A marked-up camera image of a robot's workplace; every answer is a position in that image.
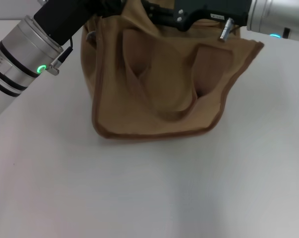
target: label sticker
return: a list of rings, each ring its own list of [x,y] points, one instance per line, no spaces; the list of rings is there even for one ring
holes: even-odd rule
[[[225,20],[224,16],[217,15],[217,14],[211,14],[211,17],[215,19]]]

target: white table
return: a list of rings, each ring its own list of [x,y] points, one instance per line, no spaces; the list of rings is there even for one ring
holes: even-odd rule
[[[242,35],[266,47],[214,130],[130,143],[92,127],[77,33],[0,116],[0,238],[299,238],[299,43]]]

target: brown canvas bag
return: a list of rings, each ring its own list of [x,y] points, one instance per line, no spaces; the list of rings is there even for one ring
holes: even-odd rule
[[[173,8],[172,0],[155,3]],[[128,0],[120,16],[90,19],[81,62],[96,131],[106,138],[158,139],[211,130],[229,90],[263,48],[239,32],[218,41],[222,27],[209,20],[187,32],[157,26],[140,0]],[[93,31],[96,41],[87,41]]]

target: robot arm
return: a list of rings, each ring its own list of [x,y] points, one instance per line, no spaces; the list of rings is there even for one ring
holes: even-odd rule
[[[299,41],[299,0],[175,0],[174,9],[142,0],[155,24],[188,30],[199,19],[226,22],[219,36],[225,42],[233,25],[254,32]],[[59,73],[71,53],[62,45],[94,14],[119,15],[124,0],[49,0],[26,16],[0,42],[0,113],[40,74]]]

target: green indicator light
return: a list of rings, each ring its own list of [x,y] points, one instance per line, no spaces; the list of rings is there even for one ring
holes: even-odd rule
[[[45,65],[39,66],[37,69],[37,73],[42,73],[46,68],[47,68],[47,66],[45,66]]]

